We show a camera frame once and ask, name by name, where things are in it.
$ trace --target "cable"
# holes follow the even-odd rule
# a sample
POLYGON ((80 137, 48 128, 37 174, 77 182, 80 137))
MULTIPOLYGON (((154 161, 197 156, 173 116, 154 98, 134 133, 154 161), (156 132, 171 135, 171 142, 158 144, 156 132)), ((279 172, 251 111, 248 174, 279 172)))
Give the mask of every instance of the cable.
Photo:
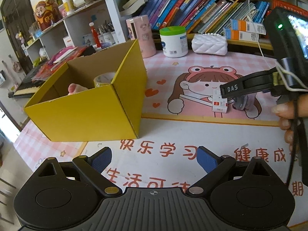
MULTIPOLYGON (((250 12, 250 0, 248 0, 248 13, 249 13, 250 18, 252 19, 251 12, 250 12)), ((257 34, 256 26, 255 26, 254 23, 253 23, 253 26, 254 26, 254 31, 257 34)), ((260 49, 261 55, 263 56, 264 61, 266 62, 268 67, 271 68, 271 66, 267 62, 266 58, 264 57, 264 54, 262 52, 262 49, 261 49, 259 41, 258 41, 258 46, 259 46, 259 49, 260 49)), ((301 79, 298 78, 298 76, 296 76, 294 73, 292 73, 290 71, 285 70, 278 62, 276 62, 276 68, 277 68, 277 71, 279 72, 279 75, 281 76, 281 79, 282 79, 282 81, 283 81, 283 83, 285 85, 285 88, 287 90, 289 90, 291 92, 308 92, 308 87, 304 85, 304 83, 301 81, 301 79), (293 89, 293 88, 290 88, 289 85, 288 85, 288 82, 286 81, 286 79, 285 79, 285 77, 283 75, 283 73, 291 75, 299 83, 299 85, 301 85, 301 87, 303 89, 293 89)))
POLYGON ((297 133, 298 102, 297 102, 297 100, 293 101, 293 105, 294 105, 294 120, 293 120, 293 123, 292 123, 293 149, 292 149, 292 152, 291 152, 291 162, 290 162, 290 167, 289 167, 287 182, 286 182, 286 185, 287 185, 288 188, 290 186, 290 181, 291 181, 291 177, 292 177, 292 172, 293 172, 293 167, 294 167, 294 159, 295 159, 295 155, 296 155, 296 146, 297 146, 297 142, 298 142, 298 133, 297 133))

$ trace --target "tape roll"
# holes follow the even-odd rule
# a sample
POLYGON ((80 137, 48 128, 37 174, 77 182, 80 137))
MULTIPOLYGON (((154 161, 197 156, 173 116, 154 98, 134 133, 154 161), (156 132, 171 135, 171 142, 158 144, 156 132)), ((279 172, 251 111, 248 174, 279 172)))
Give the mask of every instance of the tape roll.
POLYGON ((104 73, 94 78, 95 88, 102 87, 106 84, 110 84, 115 77, 115 72, 104 73))

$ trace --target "crosshair marking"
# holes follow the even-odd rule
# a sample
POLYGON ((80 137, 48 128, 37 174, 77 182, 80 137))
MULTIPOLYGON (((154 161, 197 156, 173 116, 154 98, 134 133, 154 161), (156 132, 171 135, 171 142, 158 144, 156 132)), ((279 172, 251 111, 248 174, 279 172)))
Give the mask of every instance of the crosshair marking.
POLYGON ((151 195, 157 195, 157 194, 159 194, 159 192, 157 192, 157 191, 155 191, 155 190, 153 190, 153 191, 151 191, 151 192, 149 192, 151 195))

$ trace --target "wooden door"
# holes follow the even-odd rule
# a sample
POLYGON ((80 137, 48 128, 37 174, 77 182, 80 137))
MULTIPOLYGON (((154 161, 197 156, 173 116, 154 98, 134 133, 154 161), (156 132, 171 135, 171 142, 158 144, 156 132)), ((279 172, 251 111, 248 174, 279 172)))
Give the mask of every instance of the wooden door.
POLYGON ((21 29, 26 41, 30 37, 29 27, 35 22, 30 0, 3 0, 0 9, 3 24, 7 29, 12 47, 24 72, 27 74, 32 69, 32 62, 29 57, 25 56, 21 48, 21 41, 16 39, 15 36, 21 29))

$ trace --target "metal screw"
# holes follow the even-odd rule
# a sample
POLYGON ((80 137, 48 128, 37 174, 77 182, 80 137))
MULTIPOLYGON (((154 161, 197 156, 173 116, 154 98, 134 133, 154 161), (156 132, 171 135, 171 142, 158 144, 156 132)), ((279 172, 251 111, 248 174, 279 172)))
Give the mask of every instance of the metal screw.
POLYGON ((201 188, 201 187, 191 187, 189 189, 189 192, 194 194, 194 195, 198 195, 198 194, 203 193, 203 188, 201 188))
POLYGON ((105 193, 110 194, 110 195, 117 194, 119 191, 120 190, 117 187, 107 187, 107 188, 105 188, 105 193))

